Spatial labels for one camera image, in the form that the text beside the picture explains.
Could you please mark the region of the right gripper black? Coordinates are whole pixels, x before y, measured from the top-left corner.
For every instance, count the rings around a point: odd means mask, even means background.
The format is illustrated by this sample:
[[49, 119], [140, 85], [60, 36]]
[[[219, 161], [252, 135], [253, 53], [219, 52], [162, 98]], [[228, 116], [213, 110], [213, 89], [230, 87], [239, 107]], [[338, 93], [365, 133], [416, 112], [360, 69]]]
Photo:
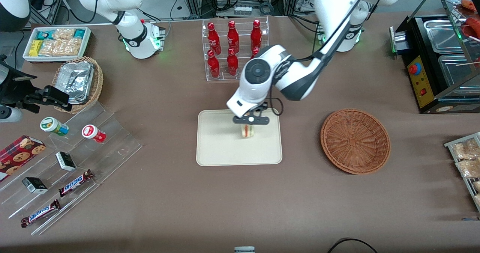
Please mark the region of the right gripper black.
[[67, 112], [72, 110], [72, 104], [69, 103], [70, 96], [65, 92], [47, 85], [44, 87], [44, 98], [39, 91], [41, 89], [34, 87], [31, 80], [36, 79], [34, 75], [21, 75], [9, 77], [1, 75], [1, 104], [4, 106], [16, 106], [22, 102], [22, 109], [31, 113], [39, 113], [40, 107], [37, 103], [44, 100], [47, 105], [52, 105]]

